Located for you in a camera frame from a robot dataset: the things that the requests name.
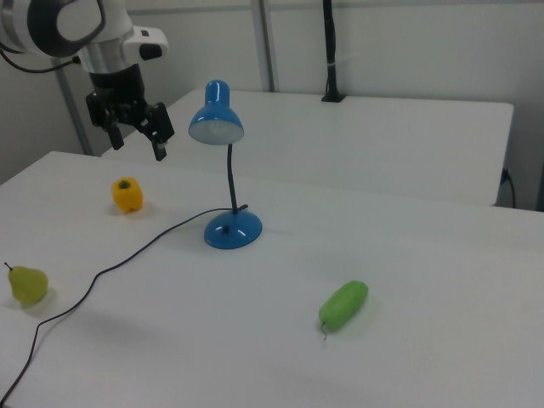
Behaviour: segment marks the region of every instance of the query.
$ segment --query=desk lamp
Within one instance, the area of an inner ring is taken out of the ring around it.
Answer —
[[[240,211],[236,204],[232,144],[244,136],[244,128],[240,118],[230,109],[230,89],[226,82],[215,80],[207,84],[204,107],[193,117],[189,135],[206,145],[229,146],[227,173],[232,211],[214,218],[204,229],[204,239],[219,249],[235,249],[255,241],[263,230],[260,219],[248,211]]]

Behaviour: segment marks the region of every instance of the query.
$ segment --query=yellow bell pepper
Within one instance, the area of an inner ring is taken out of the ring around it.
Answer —
[[[136,178],[119,178],[111,185],[111,196],[116,206],[125,213],[138,211],[144,204],[144,194]]]

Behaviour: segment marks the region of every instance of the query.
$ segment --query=pear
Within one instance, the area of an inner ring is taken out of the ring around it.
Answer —
[[[9,268],[9,283],[14,298],[24,305],[39,302],[48,292],[48,277],[39,269],[25,268],[24,266]]]

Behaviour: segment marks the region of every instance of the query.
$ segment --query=white robot arm housing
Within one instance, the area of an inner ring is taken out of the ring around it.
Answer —
[[[133,25],[124,0],[3,0],[0,40],[6,52],[48,57],[79,56],[94,85],[87,104],[94,126],[123,146],[118,124],[134,126],[152,143],[157,160],[173,135],[162,103],[148,105],[139,63],[168,52],[161,30]],[[85,22],[92,30],[78,34]]]

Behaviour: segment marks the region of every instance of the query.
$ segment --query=black power cord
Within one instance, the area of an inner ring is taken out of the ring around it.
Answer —
[[[510,172],[508,171],[507,168],[503,168],[502,174],[501,174],[501,185],[503,185],[507,181],[510,183],[510,190],[512,191],[512,208],[515,208],[516,207],[516,190],[513,188],[513,181],[512,181],[512,177],[510,176]]]
[[[247,204],[244,204],[243,206],[241,206],[240,208],[238,208],[239,211],[241,210],[245,210],[246,208],[248,207]],[[83,297],[76,303],[74,304],[71,308],[69,308],[68,310],[66,310],[65,312],[61,313],[61,314],[57,314],[56,316],[53,316],[53,317],[50,317],[49,319],[46,319],[42,322],[40,322],[37,326],[36,326],[36,332],[34,333],[34,339],[32,340],[32,347],[31,347],[31,352],[28,356],[28,359],[26,360],[26,363],[25,363],[25,366],[23,367],[23,369],[21,370],[20,374],[17,376],[17,378],[15,379],[14,383],[11,385],[11,387],[9,387],[9,390],[8,392],[2,397],[2,400],[0,400],[0,408],[4,408],[4,404],[6,403],[6,401],[8,400],[9,396],[11,395],[11,393],[14,392],[15,388],[17,387],[17,385],[19,384],[21,378],[25,375],[25,372],[26,370],[28,369],[29,365],[31,364],[31,361],[32,361],[32,357],[34,356],[34,348],[36,347],[36,340],[37,340],[37,335],[38,335],[38,331],[40,330],[40,327],[45,325],[46,323],[49,323],[50,321],[53,321],[53,320],[57,320],[63,316],[66,316],[68,315],[69,313],[73,312],[74,310],[76,310],[77,308],[79,308],[81,306],[81,304],[85,301],[85,299],[87,299],[89,293],[93,290],[93,287],[94,287],[94,284],[96,283],[96,281],[98,280],[98,278],[100,276],[102,276],[103,274],[106,274],[108,272],[111,272],[112,270],[114,269],[117,269],[117,268],[120,268],[122,267],[124,264],[126,264],[127,262],[133,260],[134,258],[136,258],[140,253],[142,253],[143,251],[145,251],[147,248],[149,248],[151,245],[153,245],[155,242],[159,241],[164,235],[166,235],[167,233],[169,233],[170,231],[172,230],[175,230],[179,227],[181,227],[182,225],[185,225],[187,224],[188,222],[194,220],[195,218],[199,218],[201,217],[202,215],[205,215],[205,214],[208,214],[208,213],[213,213],[213,212],[216,212],[216,211],[230,211],[231,208],[214,208],[213,210],[207,210],[205,212],[201,212],[200,214],[196,214],[194,217],[191,217],[189,219],[186,219],[185,221],[182,221],[181,223],[179,224],[175,224],[173,227],[170,227],[169,229],[166,229],[165,231],[162,231],[159,235],[157,235],[155,238],[153,238],[151,241],[149,241],[149,243],[147,243],[145,246],[141,247],[138,251],[136,251],[133,255],[131,255],[130,257],[128,257],[127,259],[125,259],[124,261],[121,261],[120,263],[118,263],[117,265],[114,265],[108,269],[104,269],[102,270],[101,272],[99,272],[98,274],[96,274],[96,276],[93,278],[93,281],[91,282],[91,286],[87,289],[87,291],[85,292],[85,294],[83,295]]]
[[[12,49],[12,48],[8,47],[3,42],[0,42],[0,48],[3,49],[4,51],[8,52],[8,53],[11,53],[11,54],[23,54],[20,51],[17,51],[16,49]]]
[[[18,53],[18,54],[21,54],[19,53],[18,51],[14,51],[14,50],[8,50],[7,48],[5,48],[5,46],[0,46],[0,56],[2,56],[2,58],[5,59],[5,61],[10,64],[11,66],[13,66],[14,68],[16,68],[17,70],[19,71],[23,71],[23,72],[26,72],[27,74],[45,74],[47,72],[52,72],[52,71],[57,71],[57,70],[60,70],[62,68],[64,68],[65,66],[68,66],[68,65],[71,65],[71,64],[79,64],[81,61],[79,60],[79,57],[73,57],[71,59],[71,61],[67,61],[65,62],[64,64],[60,64],[60,65],[57,65],[57,66],[52,66],[51,68],[45,68],[43,70],[30,70],[28,68],[25,68],[24,66],[20,66],[20,65],[17,65],[15,64],[7,55],[4,51],[8,51],[8,52],[14,52],[14,53]]]

